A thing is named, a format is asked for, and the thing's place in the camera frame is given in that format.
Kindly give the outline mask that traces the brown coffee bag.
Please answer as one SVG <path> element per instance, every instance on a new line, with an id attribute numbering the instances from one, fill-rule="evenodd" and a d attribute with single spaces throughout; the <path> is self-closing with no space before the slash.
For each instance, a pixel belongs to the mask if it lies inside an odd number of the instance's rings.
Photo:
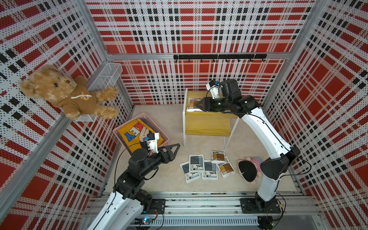
<path id="1" fill-rule="evenodd" d="M 223 163 L 226 161 L 226 151 L 225 150 L 212 150 L 211 151 L 212 162 Z"/>
<path id="2" fill-rule="evenodd" d="M 196 112 L 196 102 L 200 101 L 201 98 L 189 98 L 188 106 L 186 108 L 187 112 Z"/>
<path id="3" fill-rule="evenodd" d="M 229 162 L 218 163 L 217 167 L 219 168 L 223 178 L 226 178 L 231 174 L 235 174 L 235 170 Z"/>

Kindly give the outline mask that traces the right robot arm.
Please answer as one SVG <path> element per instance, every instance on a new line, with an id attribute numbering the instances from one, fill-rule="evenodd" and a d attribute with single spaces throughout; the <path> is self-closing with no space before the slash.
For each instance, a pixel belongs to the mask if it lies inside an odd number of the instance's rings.
<path id="1" fill-rule="evenodd" d="M 260 213 L 277 204 L 276 191 L 280 179 L 300 155 L 297 146 L 288 144 L 266 118 L 261 105 L 251 96 L 243 96 L 234 79 L 218 82 L 212 80 L 206 86 L 211 96 L 202 98 L 196 105 L 204 112 L 233 114 L 244 121 L 264 145 L 268 158 L 260 164 L 263 174 L 260 187 L 251 200 L 252 207 Z"/>

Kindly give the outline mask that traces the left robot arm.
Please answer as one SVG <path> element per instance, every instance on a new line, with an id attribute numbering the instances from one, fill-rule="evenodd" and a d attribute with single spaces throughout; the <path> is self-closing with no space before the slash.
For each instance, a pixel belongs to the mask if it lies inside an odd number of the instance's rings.
<path id="1" fill-rule="evenodd" d="M 135 150 L 128 161 L 127 169 L 117 178 L 112 193 L 104 207 L 89 226 L 89 230 L 125 230 L 143 212 L 150 210 L 152 195 L 142 187 L 146 176 L 157 172 L 161 164 L 176 158 L 179 143 L 158 148 L 149 155 L 148 150 Z"/>

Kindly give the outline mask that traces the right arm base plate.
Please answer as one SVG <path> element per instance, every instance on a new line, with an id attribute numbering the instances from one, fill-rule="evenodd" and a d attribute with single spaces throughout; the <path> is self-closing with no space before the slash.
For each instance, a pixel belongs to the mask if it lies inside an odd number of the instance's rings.
<path id="1" fill-rule="evenodd" d="M 241 198 L 240 206 L 243 214 L 281 214 L 281 207 L 276 199 L 263 201 L 255 198 Z"/>

